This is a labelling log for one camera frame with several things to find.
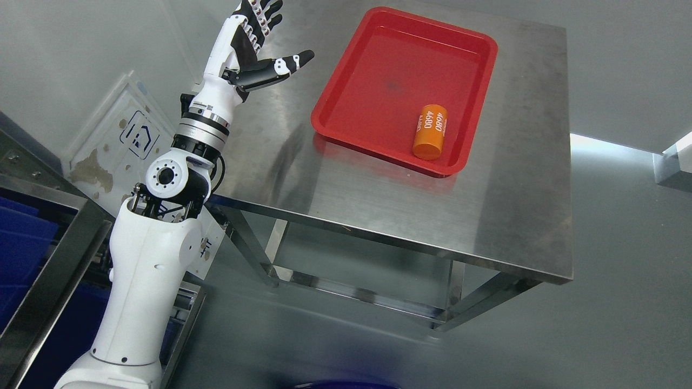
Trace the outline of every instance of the stainless steel table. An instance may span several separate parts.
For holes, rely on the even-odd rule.
[[[436,179],[315,135],[310,113],[367,10],[389,6],[490,35],[500,51],[466,167]],[[572,279],[570,131],[563,28],[409,0],[292,0],[262,51],[315,59],[237,109],[213,197],[231,239],[275,279],[425,317],[448,329],[540,282]],[[280,219],[262,248],[238,210]],[[452,260],[446,307],[379,296],[272,264],[282,220]],[[459,301],[463,263],[500,273]]]

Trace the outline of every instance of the metal frame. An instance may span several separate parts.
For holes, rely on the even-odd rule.
[[[207,297],[207,293],[203,287],[183,281],[180,285],[180,289],[178,289],[178,297],[175,306],[173,306],[175,310],[173,318],[174,320],[184,321],[185,324],[177,334],[173,344],[173,351],[165,364],[163,378],[161,379],[162,388],[167,388],[173,377],[173,373],[180,361],[180,355],[192,333],[192,328],[197,321],[197,316]]]
[[[82,197],[61,171],[59,158],[0,111],[0,174]]]
[[[74,212],[69,227],[0,336],[0,387],[16,388],[111,228],[95,203],[0,174],[0,188]]]
[[[433,329],[441,332],[457,327],[540,284],[540,281],[499,273],[468,296],[462,298],[465,264],[451,260],[447,278],[446,306],[444,308],[392,296],[384,296],[375,291],[320,278],[277,265],[276,259],[290,226],[288,221],[276,220],[269,241],[266,247],[262,249],[262,245],[257,240],[252,228],[240,210],[225,206],[215,206],[215,209],[230,224],[230,228],[226,229],[227,236],[238,247],[245,260],[266,284],[275,287],[278,285],[278,282],[283,282],[352,300],[367,302],[402,314],[426,319],[431,322]]]

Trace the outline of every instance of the table top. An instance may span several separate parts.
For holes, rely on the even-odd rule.
[[[433,178],[325,142],[317,99],[363,15],[388,6],[487,34],[499,53],[466,167]],[[412,0],[292,0],[260,57],[310,48],[235,111],[212,202],[533,280],[572,279],[564,28]]]

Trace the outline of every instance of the robotic arm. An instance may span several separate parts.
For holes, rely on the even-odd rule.
[[[312,51],[258,60],[281,21],[282,0],[241,0],[224,22],[204,71],[204,85],[184,110],[169,152],[148,167],[145,182],[120,207],[111,234],[113,287],[91,350],[56,388],[148,388],[161,383],[158,354],[185,270],[199,254],[197,216],[209,198],[210,170],[221,158],[233,109],[249,92],[287,79]],[[181,221],[161,219],[161,202],[185,209]]]

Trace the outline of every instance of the orange cylinder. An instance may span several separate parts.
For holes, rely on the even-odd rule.
[[[413,155],[426,160],[438,159],[442,155],[446,130],[447,110],[437,104],[423,107],[413,140]]]

